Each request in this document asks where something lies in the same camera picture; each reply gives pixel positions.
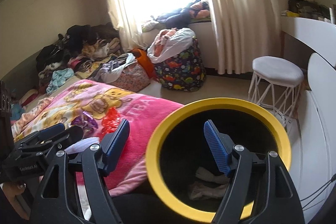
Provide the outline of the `left hand painted nails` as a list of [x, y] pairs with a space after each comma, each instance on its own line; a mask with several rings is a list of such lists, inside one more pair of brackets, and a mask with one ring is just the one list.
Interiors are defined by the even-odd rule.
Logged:
[[20, 181], [1, 183], [1, 194], [4, 195], [4, 202], [1, 201], [1, 205], [9, 206], [9, 208], [6, 209], [7, 213], [12, 210], [14, 216], [18, 217], [20, 221], [28, 221], [30, 219], [34, 196], [31, 194], [29, 186], [37, 186], [39, 179], [29, 179], [28, 185]]

